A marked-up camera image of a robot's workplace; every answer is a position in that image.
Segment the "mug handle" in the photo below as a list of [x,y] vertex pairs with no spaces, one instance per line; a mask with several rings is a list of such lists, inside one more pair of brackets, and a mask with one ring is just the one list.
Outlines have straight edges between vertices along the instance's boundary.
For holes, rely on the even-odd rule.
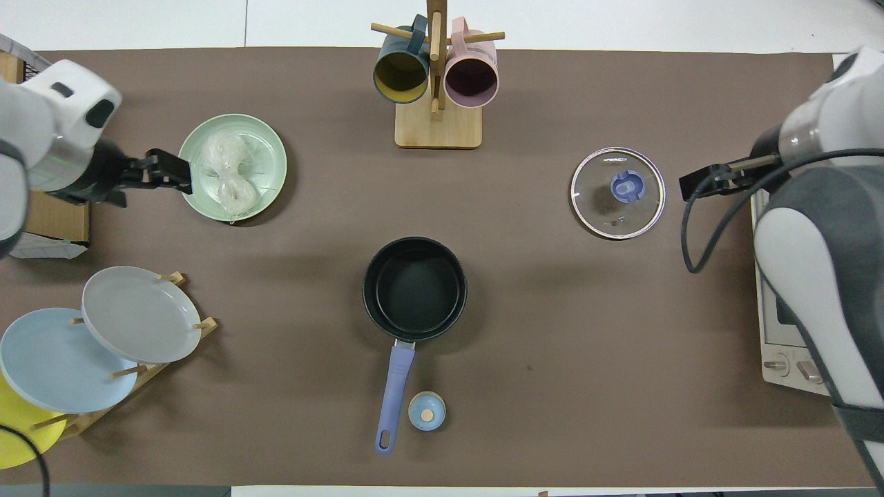
[[463,36],[468,30],[467,20],[463,16],[452,21],[451,46],[455,56],[467,55],[467,43],[463,41]]
[[427,18],[421,14],[415,16],[415,22],[411,23],[411,41],[408,42],[408,52],[417,54],[423,46],[423,39],[427,36]]

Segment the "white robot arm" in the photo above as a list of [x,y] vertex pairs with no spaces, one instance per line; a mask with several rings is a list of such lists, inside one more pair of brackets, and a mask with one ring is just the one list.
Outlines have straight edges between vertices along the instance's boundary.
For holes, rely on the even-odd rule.
[[[738,208],[759,187],[771,191],[755,229],[758,268],[795,315],[835,414],[882,494],[883,156],[884,54],[861,49],[748,158],[681,179],[686,217],[699,196],[748,190]],[[694,266],[683,240],[689,270],[701,270],[711,248]]]
[[[28,52],[1,35],[0,49]],[[49,65],[30,55],[44,71],[19,85],[0,80],[0,257],[25,224],[28,189],[70,203],[120,207],[126,206],[124,188],[191,193],[186,161],[159,149],[130,158],[101,138],[122,101],[116,89],[69,60]]]

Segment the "black saucepan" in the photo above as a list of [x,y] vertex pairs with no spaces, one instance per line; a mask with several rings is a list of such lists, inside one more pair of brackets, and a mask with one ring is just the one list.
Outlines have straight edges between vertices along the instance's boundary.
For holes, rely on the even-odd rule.
[[375,437],[375,450],[389,455],[415,343],[438,337],[457,321],[467,301],[467,277],[454,253],[438,241],[402,238],[371,259],[362,300],[375,324],[396,339]]

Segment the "green plate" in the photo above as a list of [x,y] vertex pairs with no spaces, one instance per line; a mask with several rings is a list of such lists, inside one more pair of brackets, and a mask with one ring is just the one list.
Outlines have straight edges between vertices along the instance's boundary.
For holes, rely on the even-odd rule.
[[[251,167],[240,168],[240,174],[255,186],[259,195],[258,204],[238,216],[227,213],[218,202],[217,191],[220,181],[217,177],[209,176],[202,167],[202,146],[209,136],[218,132],[241,136],[254,158]],[[193,194],[184,195],[184,199],[206,218],[229,223],[251,218],[267,209],[286,182],[288,162],[282,141],[273,128],[260,119],[246,114],[224,114],[200,124],[184,140],[178,155],[190,163],[194,189]]]

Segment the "table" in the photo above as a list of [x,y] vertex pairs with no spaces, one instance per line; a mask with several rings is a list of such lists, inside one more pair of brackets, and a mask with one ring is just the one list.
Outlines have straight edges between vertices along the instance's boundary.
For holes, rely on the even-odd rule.
[[[78,259],[3,260],[0,328],[78,307],[86,279],[127,264],[183,271],[221,328],[78,438],[54,481],[178,485],[868,486],[827,399],[766,384],[748,213],[702,274],[684,269],[680,175],[743,157],[827,77],[824,55],[502,50],[474,151],[404,150],[375,95],[373,49],[57,52],[124,101],[105,136],[177,151],[205,119],[273,126],[289,179],[238,226],[172,191],[93,209]],[[637,149],[667,184],[631,241],[583,230],[570,176],[593,150]],[[732,199],[702,201],[691,245]],[[392,340],[362,308],[366,264],[406,235],[461,259],[461,320],[417,350],[406,397],[446,424],[400,423],[374,454]],[[37,479],[30,466],[5,483]]]

